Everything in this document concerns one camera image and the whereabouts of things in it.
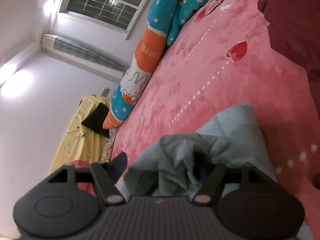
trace pink blanket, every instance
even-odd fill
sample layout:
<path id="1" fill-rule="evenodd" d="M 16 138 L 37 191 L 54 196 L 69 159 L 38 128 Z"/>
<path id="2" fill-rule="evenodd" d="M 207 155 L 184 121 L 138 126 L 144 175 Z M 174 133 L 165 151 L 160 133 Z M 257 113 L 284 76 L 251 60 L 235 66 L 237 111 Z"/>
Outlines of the pink blanket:
<path id="1" fill-rule="evenodd" d="M 279 183 L 298 197 L 320 239 L 320 121 L 305 70 L 270 48 L 258 0 L 209 0 L 181 30 L 140 101 L 119 128 L 113 157 L 132 163 L 164 134 L 196 131 L 249 102 Z"/>

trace black plastic device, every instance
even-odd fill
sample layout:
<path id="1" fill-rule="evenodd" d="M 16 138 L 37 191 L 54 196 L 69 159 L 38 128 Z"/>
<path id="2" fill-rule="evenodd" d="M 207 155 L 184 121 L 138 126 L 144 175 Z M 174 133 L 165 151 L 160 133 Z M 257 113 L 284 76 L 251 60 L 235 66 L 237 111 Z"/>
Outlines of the black plastic device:
<path id="1" fill-rule="evenodd" d="M 301 203 L 256 168 L 215 164 L 192 201 L 133 196 L 128 202 L 111 169 L 64 165 L 40 182 L 13 209 L 21 239 L 280 240 L 295 239 L 304 221 Z M 96 197 L 77 182 L 92 183 Z M 226 183 L 240 186 L 221 198 Z"/>

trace white dot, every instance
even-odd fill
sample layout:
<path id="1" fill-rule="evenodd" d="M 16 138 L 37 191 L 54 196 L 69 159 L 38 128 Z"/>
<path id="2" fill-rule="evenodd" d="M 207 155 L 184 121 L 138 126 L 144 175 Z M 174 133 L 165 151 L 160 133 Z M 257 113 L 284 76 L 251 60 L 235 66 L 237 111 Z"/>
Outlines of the white dot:
<path id="1" fill-rule="evenodd" d="M 280 174 L 282 172 L 282 168 L 281 167 L 276 167 L 276 174 Z"/>
<path id="2" fill-rule="evenodd" d="M 299 155 L 299 160 L 303 162 L 306 159 L 306 157 L 307 157 L 307 153 L 301 152 Z"/>
<path id="3" fill-rule="evenodd" d="M 315 144 L 311 145 L 311 151 L 313 153 L 315 153 L 317 150 L 318 150 L 318 146 L 317 145 L 315 145 Z"/>
<path id="4" fill-rule="evenodd" d="M 294 166 L 293 160 L 288 160 L 287 165 L 289 168 L 292 168 Z"/>

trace bright light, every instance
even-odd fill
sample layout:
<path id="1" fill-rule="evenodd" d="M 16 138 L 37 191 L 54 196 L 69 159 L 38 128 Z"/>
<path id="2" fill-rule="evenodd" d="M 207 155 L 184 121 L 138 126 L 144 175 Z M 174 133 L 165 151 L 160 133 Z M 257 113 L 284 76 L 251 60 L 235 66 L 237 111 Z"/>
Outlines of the bright light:
<path id="1" fill-rule="evenodd" d="M 13 74 L 0 88 L 0 94 L 6 98 L 14 98 L 25 92 L 32 82 L 32 75 L 26 70 Z"/>
<path id="2" fill-rule="evenodd" d="M 16 65 L 6 63 L 0 68 L 0 86 L 16 71 Z"/>
<path id="3" fill-rule="evenodd" d="M 53 10 L 53 5 L 54 5 L 54 0 L 48 0 L 47 2 L 45 2 L 44 6 L 43 6 L 43 12 L 45 14 L 45 16 L 49 17 L 50 14 L 52 13 Z"/>

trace yellow cover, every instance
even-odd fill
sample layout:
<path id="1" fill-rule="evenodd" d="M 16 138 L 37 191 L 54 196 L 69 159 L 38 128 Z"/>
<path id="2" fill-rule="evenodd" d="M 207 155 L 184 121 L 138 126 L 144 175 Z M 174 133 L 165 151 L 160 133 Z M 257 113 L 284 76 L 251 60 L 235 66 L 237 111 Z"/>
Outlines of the yellow cover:
<path id="1" fill-rule="evenodd" d="M 81 124 L 99 103 L 109 107 L 110 99 L 95 95 L 84 97 L 60 143 L 53 160 L 51 172 L 74 160 L 83 160 L 89 163 L 101 160 L 103 148 L 109 139 Z"/>

